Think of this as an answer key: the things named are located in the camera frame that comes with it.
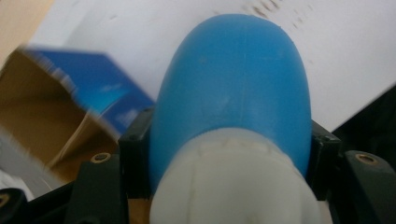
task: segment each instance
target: paper sheet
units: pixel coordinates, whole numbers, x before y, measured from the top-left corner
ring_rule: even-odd
[[[58,0],[31,44],[105,51],[156,99],[177,46],[199,22],[262,17],[296,44],[312,118],[333,131],[396,83],[395,11],[393,0]]]

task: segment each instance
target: screw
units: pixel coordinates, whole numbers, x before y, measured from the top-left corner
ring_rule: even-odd
[[[101,163],[101,162],[110,160],[110,157],[111,157],[111,155],[109,153],[102,152],[102,153],[94,155],[91,158],[91,162],[93,162],[93,163]]]
[[[356,154],[355,155],[356,159],[358,159],[358,161],[363,162],[367,165],[376,165],[378,163],[378,160],[376,160],[374,157],[366,155],[366,154]]]
[[[0,194],[0,208],[6,205],[9,201],[9,195],[4,193]]]

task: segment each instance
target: black plastic part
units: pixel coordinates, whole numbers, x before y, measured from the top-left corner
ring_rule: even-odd
[[[63,223],[74,182],[29,202],[32,223]]]
[[[119,139],[123,180],[128,198],[150,197],[149,128],[154,109],[141,112]]]
[[[396,223],[396,174],[385,160],[351,150],[338,168],[330,198],[334,223]]]
[[[120,156],[100,163],[83,162],[68,204],[67,224],[125,224],[128,204],[121,183]]]
[[[20,189],[0,189],[0,223],[28,223],[27,200]]]
[[[325,201],[341,141],[312,121],[311,155],[306,182],[319,201]]]

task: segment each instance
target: brown cardboard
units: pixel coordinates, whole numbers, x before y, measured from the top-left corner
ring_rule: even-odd
[[[0,73],[0,126],[65,182],[76,178],[82,161],[117,147],[99,121],[50,76],[46,62],[37,64],[20,49]]]

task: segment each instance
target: cardboard box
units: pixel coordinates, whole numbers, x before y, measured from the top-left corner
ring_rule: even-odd
[[[137,113],[152,104],[106,55],[16,49],[0,73],[0,140],[28,154],[21,162],[69,182],[82,161],[114,152]],[[5,163],[12,162],[0,161],[12,174]],[[26,164],[13,165],[15,170]]]

